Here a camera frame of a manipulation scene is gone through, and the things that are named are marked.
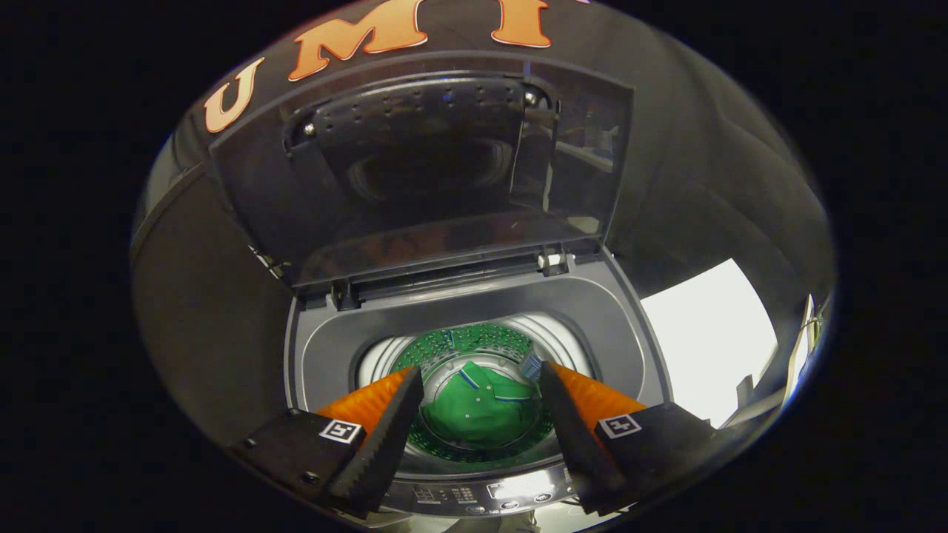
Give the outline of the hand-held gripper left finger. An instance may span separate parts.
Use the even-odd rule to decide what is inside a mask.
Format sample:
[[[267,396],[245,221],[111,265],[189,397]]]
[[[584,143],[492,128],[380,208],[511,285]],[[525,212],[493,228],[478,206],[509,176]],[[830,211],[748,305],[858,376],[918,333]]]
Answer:
[[[392,485],[424,398],[417,366],[317,412],[289,408],[233,444],[251,472],[306,503],[365,519]]]

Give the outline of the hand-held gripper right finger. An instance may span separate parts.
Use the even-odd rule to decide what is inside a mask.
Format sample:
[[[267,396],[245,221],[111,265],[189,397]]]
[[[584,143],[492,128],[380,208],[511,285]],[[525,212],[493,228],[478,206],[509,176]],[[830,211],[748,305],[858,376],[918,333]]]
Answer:
[[[667,498],[712,453],[713,425],[676,403],[644,405],[551,361],[541,362],[539,390],[588,514]]]

